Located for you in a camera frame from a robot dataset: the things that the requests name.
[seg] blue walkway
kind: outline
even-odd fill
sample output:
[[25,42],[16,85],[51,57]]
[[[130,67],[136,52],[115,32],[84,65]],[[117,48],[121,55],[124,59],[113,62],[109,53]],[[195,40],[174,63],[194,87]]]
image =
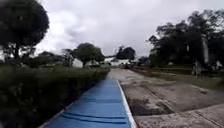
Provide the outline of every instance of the blue walkway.
[[45,128],[130,128],[117,82],[102,81]]

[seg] sky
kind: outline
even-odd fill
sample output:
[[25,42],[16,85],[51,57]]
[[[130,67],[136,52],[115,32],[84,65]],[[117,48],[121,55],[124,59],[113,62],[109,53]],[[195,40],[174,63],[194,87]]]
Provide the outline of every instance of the sky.
[[113,55],[119,46],[133,47],[148,56],[146,40],[156,27],[177,23],[193,11],[224,8],[223,0],[41,0],[50,28],[37,45],[37,53],[76,48],[89,42]]

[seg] pavement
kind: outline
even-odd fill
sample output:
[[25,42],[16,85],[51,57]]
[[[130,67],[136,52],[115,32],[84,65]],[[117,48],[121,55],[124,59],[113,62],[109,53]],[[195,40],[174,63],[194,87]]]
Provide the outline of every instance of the pavement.
[[224,93],[112,69],[139,128],[224,128]]
[[131,124],[117,81],[107,78],[42,127],[131,128]]

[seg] shrub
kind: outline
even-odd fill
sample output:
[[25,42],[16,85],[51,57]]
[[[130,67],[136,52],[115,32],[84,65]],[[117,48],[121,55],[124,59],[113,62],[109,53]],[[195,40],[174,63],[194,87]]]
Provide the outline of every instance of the shrub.
[[7,128],[30,128],[51,118],[103,79],[100,68],[0,70],[0,119]]

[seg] grass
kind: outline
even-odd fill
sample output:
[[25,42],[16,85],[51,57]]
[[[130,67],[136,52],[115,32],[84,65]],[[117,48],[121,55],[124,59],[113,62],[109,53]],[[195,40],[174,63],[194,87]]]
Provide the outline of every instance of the grass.
[[212,89],[212,90],[221,90],[224,91],[224,88],[220,86],[222,81],[221,78],[212,78],[212,77],[205,77],[200,76],[198,79],[192,75],[183,75],[183,74],[171,74],[171,73],[164,73],[158,71],[142,71],[142,70],[134,70],[140,74],[149,76],[149,77],[157,77],[162,78],[165,80],[170,81],[178,81],[183,83],[193,84],[202,88]]
[[37,127],[104,79],[105,68],[0,69],[0,120],[5,128]]

